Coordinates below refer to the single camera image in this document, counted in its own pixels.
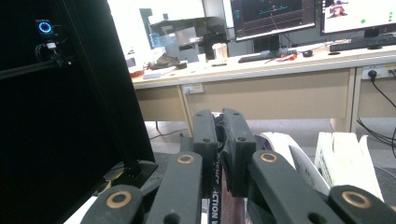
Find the floor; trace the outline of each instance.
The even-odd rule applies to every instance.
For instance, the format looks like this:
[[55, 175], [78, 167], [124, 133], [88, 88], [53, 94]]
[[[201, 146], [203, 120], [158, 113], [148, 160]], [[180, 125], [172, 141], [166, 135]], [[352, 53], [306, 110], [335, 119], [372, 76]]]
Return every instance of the floor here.
[[[392, 137], [396, 127], [396, 118], [362, 119], [362, 122], [371, 130], [389, 137]], [[253, 134], [262, 132], [288, 134], [311, 160], [315, 158], [318, 133], [332, 132], [332, 126], [328, 119], [248, 120], [247, 125]], [[187, 125], [183, 121], [158, 122], [159, 130], [156, 129], [154, 121], [146, 122], [146, 127], [152, 149], [158, 155], [179, 152], [181, 136], [189, 136]], [[363, 134], [369, 135], [368, 148], [383, 197], [387, 204], [396, 205], [396, 158], [391, 152], [391, 147], [374, 138], [359, 124], [356, 134], [358, 139]]]

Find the power outlet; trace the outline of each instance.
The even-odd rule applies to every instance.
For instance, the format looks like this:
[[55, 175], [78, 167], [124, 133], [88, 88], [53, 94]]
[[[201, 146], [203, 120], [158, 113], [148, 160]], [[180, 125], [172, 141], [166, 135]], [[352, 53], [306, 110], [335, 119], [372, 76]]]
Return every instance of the power outlet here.
[[370, 79], [368, 75], [370, 71], [376, 71], [375, 78], [393, 77], [393, 74], [390, 71], [396, 73], [396, 63], [363, 66], [361, 79]]
[[204, 87], [202, 83], [184, 84], [181, 86], [184, 93], [202, 93], [204, 92]]

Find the image on screen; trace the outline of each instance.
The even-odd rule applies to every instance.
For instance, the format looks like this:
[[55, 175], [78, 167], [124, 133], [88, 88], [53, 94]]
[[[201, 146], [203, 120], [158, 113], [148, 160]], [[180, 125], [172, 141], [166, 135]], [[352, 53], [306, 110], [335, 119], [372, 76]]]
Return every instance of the image on screen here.
[[364, 30], [396, 23], [394, 0], [323, 0], [323, 34]]
[[231, 0], [236, 40], [315, 26], [314, 0]]

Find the keyboard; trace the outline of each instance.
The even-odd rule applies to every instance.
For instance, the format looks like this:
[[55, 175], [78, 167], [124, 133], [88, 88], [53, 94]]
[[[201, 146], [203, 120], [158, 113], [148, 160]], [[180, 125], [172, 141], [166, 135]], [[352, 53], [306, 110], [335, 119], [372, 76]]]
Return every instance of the keyboard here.
[[261, 60], [268, 60], [274, 58], [280, 58], [282, 55], [291, 55], [297, 54], [297, 50], [295, 49], [280, 49], [280, 50], [272, 50], [269, 52], [262, 52], [259, 55], [245, 56], [239, 59], [239, 63], [251, 63], [257, 62]]
[[396, 36], [379, 35], [376, 37], [364, 37], [359, 40], [352, 40], [350, 43], [330, 46], [330, 52], [350, 50], [350, 49], [376, 49], [381, 46], [396, 45]]

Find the desk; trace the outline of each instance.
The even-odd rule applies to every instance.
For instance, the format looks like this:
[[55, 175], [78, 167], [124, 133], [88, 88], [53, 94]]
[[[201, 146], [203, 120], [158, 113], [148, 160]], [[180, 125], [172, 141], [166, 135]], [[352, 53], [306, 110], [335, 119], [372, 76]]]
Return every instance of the desk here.
[[[186, 120], [190, 130], [194, 112], [223, 107], [246, 119], [330, 119], [335, 132], [355, 132], [358, 115], [396, 117], [385, 101], [370, 110], [370, 102], [379, 103], [382, 96], [372, 92], [375, 99], [366, 99], [370, 83], [361, 81], [364, 65], [395, 63], [396, 46], [328, 54], [329, 47], [321, 47], [311, 58], [299, 55], [282, 63], [238, 63], [240, 57], [232, 57], [226, 66], [187, 68], [158, 79], [135, 77], [133, 83], [145, 120]], [[377, 82], [396, 98], [394, 82]], [[189, 83], [202, 83], [205, 92], [184, 94], [181, 85]]]

